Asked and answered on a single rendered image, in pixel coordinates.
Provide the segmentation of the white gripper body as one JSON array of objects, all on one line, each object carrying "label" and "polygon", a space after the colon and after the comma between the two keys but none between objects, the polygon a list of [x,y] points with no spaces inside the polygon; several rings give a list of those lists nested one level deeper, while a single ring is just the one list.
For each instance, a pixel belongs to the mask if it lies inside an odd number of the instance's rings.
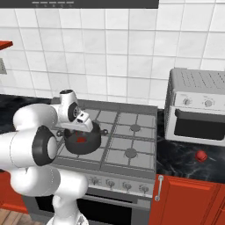
[{"label": "white gripper body", "polygon": [[93,129],[93,125],[91,119],[81,120],[76,118],[75,120],[75,130],[83,131],[83,132],[91,132]]}]

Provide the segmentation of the red bell pepper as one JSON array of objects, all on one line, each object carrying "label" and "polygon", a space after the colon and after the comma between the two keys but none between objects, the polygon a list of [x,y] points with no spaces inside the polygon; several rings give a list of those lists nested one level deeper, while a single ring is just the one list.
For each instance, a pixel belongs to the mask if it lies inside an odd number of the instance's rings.
[{"label": "red bell pepper", "polygon": [[195,158],[198,162],[205,162],[207,160],[207,153],[203,150],[198,150],[195,154]]},{"label": "red bell pepper", "polygon": [[86,134],[84,132],[76,131],[76,142],[77,143],[86,142]]}]

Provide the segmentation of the dark grey cooking pot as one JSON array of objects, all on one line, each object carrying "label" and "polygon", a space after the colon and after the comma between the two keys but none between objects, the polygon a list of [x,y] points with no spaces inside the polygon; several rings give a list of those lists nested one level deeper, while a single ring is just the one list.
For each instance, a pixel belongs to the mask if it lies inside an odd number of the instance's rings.
[{"label": "dark grey cooking pot", "polygon": [[84,132],[86,134],[86,142],[76,142],[76,131],[63,129],[56,132],[58,137],[62,137],[65,141],[65,147],[67,151],[75,155],[87,155],[96,151],[101,145],[101,136],[107,135],[107,129],[100,129],[98,123],[93,122],[93,129],[91,132]]}]

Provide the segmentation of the grey gas hob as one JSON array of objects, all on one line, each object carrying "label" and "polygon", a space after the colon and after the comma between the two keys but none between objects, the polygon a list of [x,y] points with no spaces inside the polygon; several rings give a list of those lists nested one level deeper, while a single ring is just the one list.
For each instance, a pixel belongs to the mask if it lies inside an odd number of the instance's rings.
[{"label": "grey gas hob", "polygon": [[64,146],[54,164],[100,174],[151,179],[156,174],[157,108],[150,105],[83,100],[82,110],[107,134],[89,155],[71,154]]}]

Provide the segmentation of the red cupboard door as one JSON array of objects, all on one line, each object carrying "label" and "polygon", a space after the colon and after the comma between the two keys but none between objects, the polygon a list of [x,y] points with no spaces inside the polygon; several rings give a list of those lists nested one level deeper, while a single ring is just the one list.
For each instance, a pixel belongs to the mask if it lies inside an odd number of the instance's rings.
[{"label": "red cupboard door", "polygon": [[163,175],[160,200],[156,175],[149,225],[205,225],[220,185]]},{"label": "red cupboard door", "polygon": [[11,188],[10,178],[9,172],[0,170],[0,208],[27,214],[22,196]]},{"label": "red cupboard door", "polygon": [[225,225],[225,185],[221,185],[205,225]]}]

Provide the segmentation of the black toaster oven door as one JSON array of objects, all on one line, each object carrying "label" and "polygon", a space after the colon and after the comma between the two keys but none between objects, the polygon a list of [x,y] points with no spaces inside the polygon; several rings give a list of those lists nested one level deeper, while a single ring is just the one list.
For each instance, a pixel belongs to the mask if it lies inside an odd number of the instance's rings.
[{"label": "black toaster oven door", "polygon": [[175,110],[175,135],[213,141],[225,139],[225,115]]}]

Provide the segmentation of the grey toaster oven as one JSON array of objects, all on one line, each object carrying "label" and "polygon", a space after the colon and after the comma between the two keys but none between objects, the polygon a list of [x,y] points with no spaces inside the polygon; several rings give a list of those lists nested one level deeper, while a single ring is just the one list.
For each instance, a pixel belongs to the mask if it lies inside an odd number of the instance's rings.
[{"label": "grey toaster oven", "polygon": [[[189,98],[192,103],[183,105],[185,98]],[[211,107],[205,107],[207,99],[214,101]],[[225,147],[225,139],[213,141],[175,135],[176,109],[225,115],[225,71],[172,69],[164,106],[164,134],[167,140]]]}]

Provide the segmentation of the dark grey range hood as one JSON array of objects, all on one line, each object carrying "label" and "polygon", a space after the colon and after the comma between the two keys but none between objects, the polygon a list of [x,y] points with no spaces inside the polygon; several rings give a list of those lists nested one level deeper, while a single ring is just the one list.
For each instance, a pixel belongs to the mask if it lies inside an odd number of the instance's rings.
[{"label": "dark grey range hood", "polygon": [[0,0],[0,9],[157,9],[159,0]]}]

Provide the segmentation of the grey wall socket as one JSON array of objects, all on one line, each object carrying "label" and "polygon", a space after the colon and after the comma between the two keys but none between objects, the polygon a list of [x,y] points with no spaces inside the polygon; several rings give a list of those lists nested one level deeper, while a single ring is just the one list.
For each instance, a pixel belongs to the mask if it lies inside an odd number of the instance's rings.
[{"label": "grey wall socket", "polygon": [[4,75],[7,74],[6,68],[4,66],[4,61],[2,58],[0,58],[0,74],[4,74]]}]

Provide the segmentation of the red wall shelf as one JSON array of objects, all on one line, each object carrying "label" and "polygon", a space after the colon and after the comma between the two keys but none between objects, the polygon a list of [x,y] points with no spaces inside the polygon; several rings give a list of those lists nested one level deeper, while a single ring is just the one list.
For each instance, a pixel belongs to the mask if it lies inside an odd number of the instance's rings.
[{"label": "red wall shelf", "polygon": [[7,47],[11,47],[12,45],[12,41],[0,40],[0,50],[6,49]]}]

